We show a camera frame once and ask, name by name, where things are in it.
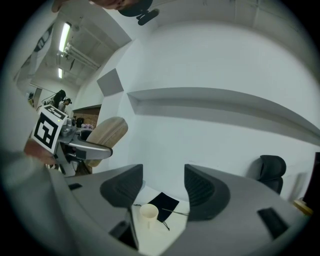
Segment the paper cup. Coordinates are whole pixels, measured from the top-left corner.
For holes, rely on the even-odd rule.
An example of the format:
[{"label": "paper cup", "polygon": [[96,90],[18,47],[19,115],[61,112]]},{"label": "paper cup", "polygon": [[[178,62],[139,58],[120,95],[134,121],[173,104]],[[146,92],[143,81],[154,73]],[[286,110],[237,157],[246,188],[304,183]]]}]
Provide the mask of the paper cup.
[{"label": "paper cup", "polygon": [[147,203],[141,206],[139,213],[140,225],[146,227],[148,230],[151,230],[158,218],[158,208],[153,204]]}]

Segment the desk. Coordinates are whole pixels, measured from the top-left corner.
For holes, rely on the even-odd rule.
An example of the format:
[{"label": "desk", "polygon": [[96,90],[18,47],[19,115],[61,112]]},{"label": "desk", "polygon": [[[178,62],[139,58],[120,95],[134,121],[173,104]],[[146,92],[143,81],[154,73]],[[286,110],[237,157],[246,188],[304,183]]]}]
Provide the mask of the desk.
[{"label": "desk", "polygon": [[[139,225],[137,218],[140,206],[135,205],[147,204],[161,192],[166,193],[165,191],[157,191],[146,185],[139,192],[133,203],[134,205],[131,207],[133,224],[139,243],[138,251],[141,254],[148,256],[158,256],[162,254],[180,236],[180,234],[185,230],[187,224],[187,216],[172,213],[165,221],[170,230],[168,230],[166,226],[158,220],[154,224],[154,228],[152,230],[148,230],[146,227],[141,227]],[[189,202],[182,201],[175,197],[173,198],[179,201],[179,204],[174,209],[175,212],[189,213]]]}]

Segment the ceiling light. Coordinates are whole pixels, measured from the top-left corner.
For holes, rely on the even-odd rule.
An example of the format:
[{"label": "ceiling light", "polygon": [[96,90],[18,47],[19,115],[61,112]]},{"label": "ceiling light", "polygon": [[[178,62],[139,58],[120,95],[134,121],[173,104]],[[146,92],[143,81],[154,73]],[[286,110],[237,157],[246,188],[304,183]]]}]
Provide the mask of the ceiling light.
[{"label": "ceiling light", "polygon": [[59,75],[59,78],[62,78],[62,69],[61,68],[58,68],[58,75]]},{"label": "ceiling light", "polygon": [[61,38],[60,38],[60,44],[59,44],[59,51],[60,52],[64,52],[64,50],[65,50],[69,30],[70,30],[70,24],[64,23]]}]

